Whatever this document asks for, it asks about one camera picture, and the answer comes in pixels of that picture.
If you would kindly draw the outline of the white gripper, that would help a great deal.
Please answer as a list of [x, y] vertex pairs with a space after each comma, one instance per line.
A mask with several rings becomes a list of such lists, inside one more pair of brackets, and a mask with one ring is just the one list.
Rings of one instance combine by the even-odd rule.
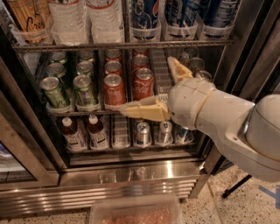
[[153, 122], [164, 122], [171, 118], [182, 127], [196, 130], [197, 116], [216, 86], [212, 82], [193, 78], [193, 72], [172, 56], [167, 58], [167, 62], [176, 84], [168, 95], [167, 104], [159, 96], [153, 95], [125, 103], [118, 111], [128, 118]]

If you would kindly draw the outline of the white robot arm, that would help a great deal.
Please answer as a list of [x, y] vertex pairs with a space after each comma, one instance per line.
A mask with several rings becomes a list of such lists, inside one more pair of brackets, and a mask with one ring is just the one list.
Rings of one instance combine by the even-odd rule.
[[193, 73], [177, 59], [167, 59], [175, 85], [163, 102], [158, 96], [123, 104], [129, 118], [169, 119], [209, 136], [218, 151], [251, 176], [280, 181], [280, 95], [253, 103], [224, 91]]

